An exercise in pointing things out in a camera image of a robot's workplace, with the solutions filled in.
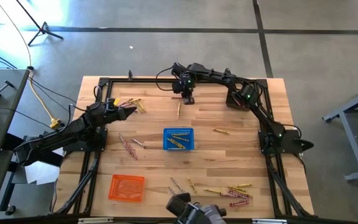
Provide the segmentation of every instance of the orange basket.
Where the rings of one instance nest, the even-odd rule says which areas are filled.
[[[108,199],[123,202],[141,202],[144,191],[144,177],[113,175]]]

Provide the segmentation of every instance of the black tripod stand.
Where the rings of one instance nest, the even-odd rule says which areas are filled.
[[[43,24],[42,24],[42,27],[40,27],[37,23],[36,23],[36,21],[34,20],[34,18],[32,18],[32,16],[29,14],[29,12],[24,8],[24,6],[18,1],[18,0],[16,0],[17,2],[18,2],[18,4],[22,7],[22,9],[25,11],[25,13],[29,16],[29,18],[32,20],[32,22],[34,22],[34,24],[37,26],[37,28],[39,29],[39,31],[37,31],[37,33],[36,33],[36,35],[34,36],[34,38],[32,38],[32,40],[31,41],[29,41],[29,43],[28,43],[28,46],[31,46],[31,43],[35,40],[35,38],[40,34],[40,33],[42,33],[42,34],[49,34],[49,35],[52,35],[53,37],[56,37],[56,38],[60,38],[60,39],[64,39],[64,38],[62,38],[62,36],[59,36],[59,35],[57,35],[57,34],[53,34],[52,32],[50,32],[49,30],[48,30],[48,28],[47,28],[47,23],[46,22],[44,22]]]

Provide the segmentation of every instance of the blue basket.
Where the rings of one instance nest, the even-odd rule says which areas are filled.
[[[178,136],[180,138],[188,139],[189,141],[183,141],[180,139],[172,138],[172,134],[188,134],[186,136]],[[186,149],[169,149],[177,148],[177,146],[167,139],[173,139],[182,144]],[[194,130],[192,128],[164,128],[164,150],[168,151],[188,151],[194,149]]]

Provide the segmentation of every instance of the gray floor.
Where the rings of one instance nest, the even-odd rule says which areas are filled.
[[[30,9],[36,19],[55,26],[256,28],[251,0],[22,2],[34,5]],[[358,29],[358,0],[261,0],[259,5],[266,29]],[[8,8],[11,17],[20,25],[30,24],[14,7]],[[1,13],[0,22],[5,22]],[[266,77],[257,34],[59,34],[64,40],[46,35],[36,39],[31,47],[32,64],[39,82],[72,98],[77,97],[84,75],[126,75],[129,69],[135,75],[154,75],[175,61],[199,62],[216,70],[229,67],[242,77]],[[24,32],[26,41],[32,35]],[[280,34],[266,35],[266,41],[273,75],[285,79],[294,121],[304,138],[315,143],[304,153],[315,213],[358,220],[358,181],[347,183],[343,178],[358,171],[356,160],[341,124],[321,120],[358,92],[358,35]],[[0,30],[0,55],[18,67],[28,65],[14,29]],[[56,117],[67,119],[64,110],[43,98]],[[28,88],[18,110],[50,122]],[[43,130],[16,115],[9,132],[23,136]],[[52,192],[52,185],[17,186],[11,200],[17,212],[11,217],[47,213]],[[0,212],[0,218],[6,217]]]

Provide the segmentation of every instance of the wooden tabletop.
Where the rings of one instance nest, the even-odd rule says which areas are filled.
[[[92,104],[95,99],[93,87],[100,77],[84,77],[77,105],[81,108]],[[170,84],[160,84],[170,88]],[[284,80],[268,79],[271,105],[276,121],[293,124]],[[133,113],[126,121],[107,125],[108,138],[105,151],[101,154],[91,216],[102,217],[172,217],[165,206],[172,196],[168,187],[179,189],[171,177],[192,195],[193,202],[217,204],[227,209],[230,218],[273,217],[265,158],[260,154],[257,131],[259,121],[252,112],[228,108],[225,105],[227,88],[216,84],[200,84],[194,89],[194,105],[181,106],[180,99],[171,91],[161,91],[154,83],[114,83],[112,96],[121,102],[130,98],[141,98],[146,113]],[[77,118],[81,111],[75,111]],[[195,150],[191,152],[169,152],[163,150],[163,129],[169,127],[194,128]],[[216,133],[212,128],[230,132]],[[124,149],[118,133],[128,142],[135,138],[146,145],[146,149],[131,142],[138,160],[134,160]],[[74,152],[64,161],[57,182],[55,210],[69,198],[76,188],[82,167],[83,153]],[[283,155],[286,181],[296,199],[309,212],[313,207],[308,184],[300,161],[293,155]],[[119,202],[108,199],[113,174],[138,175],[145,177],[143,201],[141,203]],[[190,178],[198,191],[191,189]],[[232,198],[222,198],[203,189],[226,192],[228,185],[251,183],[247,187],[252,196],[250,204],[229,207]],[[87,188],[82,197],[86,204]],[[278,191],[283,211],[282,194]]]

